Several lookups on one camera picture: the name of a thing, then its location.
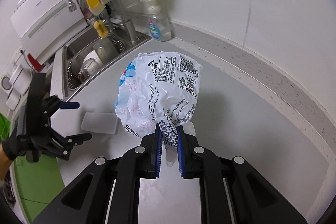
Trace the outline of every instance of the cabinet door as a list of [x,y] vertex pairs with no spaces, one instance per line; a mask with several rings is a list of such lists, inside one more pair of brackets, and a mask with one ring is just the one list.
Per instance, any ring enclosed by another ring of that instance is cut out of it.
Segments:
[[25,210],[26,216],[30,223],[33,222],[35,217],[47,206],[46,203],[34,202],[26,199],[21,199],[22,207]]
[[48,204],[64,189],[56,158],[41,155],[38,162],[26,157],[14,161],[16,184],[21,198]]

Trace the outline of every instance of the metal bolt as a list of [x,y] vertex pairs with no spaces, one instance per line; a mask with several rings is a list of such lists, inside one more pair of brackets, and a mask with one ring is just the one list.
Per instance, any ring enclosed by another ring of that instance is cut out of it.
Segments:
[[234,160],[235,163],[237,163],[237,164],[243,164],[244,161],[245,161],[244,158],[243,158],[243,157],[240,157],[240,156],[235,157],[233,160]]
[[135,148],[135,152],[138,154],[144,153],[145,152],[145,148],[143,146],[138,146]]
[[102,164],[104,164],[105,162],[106,162],[106,160],[105,160],[103,157],[97,158],[97,159],[95,160],[95,163],[96,163],[97,165],[102,165]]
[[196,146],[194,148],[194,152],[197,153],[197,154],[202,154],[204,152],[204,148],[200,147],[200,146]]

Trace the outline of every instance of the white plastic bag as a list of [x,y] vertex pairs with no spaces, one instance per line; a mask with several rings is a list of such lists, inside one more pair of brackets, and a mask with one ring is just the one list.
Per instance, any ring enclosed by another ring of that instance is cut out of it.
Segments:
[[127,132],[143,137],[158,122],[166,145],[177,146],[177,126],[193,116],[202,66],[177,52],[139,54],[120,78],[115,113]]

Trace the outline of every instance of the cable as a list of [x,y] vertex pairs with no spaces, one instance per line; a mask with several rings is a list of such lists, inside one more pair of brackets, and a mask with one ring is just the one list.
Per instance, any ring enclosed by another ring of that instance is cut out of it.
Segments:
[[30,76],[33,77],[34,74],[35,74],[34,67],[31,64],[29,64],[29,62],[27,60],[27,57],[25,55],[25,52],[23,50],[20,50],[20,53],[21,53],[21,55],[23,55],[24,60],[26,61],[27,65],[30,67]]

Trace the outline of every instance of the kitchen counter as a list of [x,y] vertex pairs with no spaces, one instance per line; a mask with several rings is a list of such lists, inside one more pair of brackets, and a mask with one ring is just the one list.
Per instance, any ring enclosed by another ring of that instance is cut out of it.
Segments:
[[[79,109],[56,112],[52,127],[63,136],[79,134],[86,112],[114,112],[120,75],[139,53],[155,51],[180,52],[203,65],[192,118],[199,144],[220,157],[244,157],[309,221],[311,212],[320,210],[316,197],[332,175],[335,155],[329,146],[299,113],[255,78],[188,42],[150,40],[138,47],[73,98]],[[93,133],[92,140],[73,149],[68,162],[58,161],[64,184],[96,157],[120,157],[140,141],[121,124],[116,135]],[[139,224],[149,221],[201,223],[198,180],[183,180],[178,163],[169,168],[164,156],[160,177],[140,183]]]

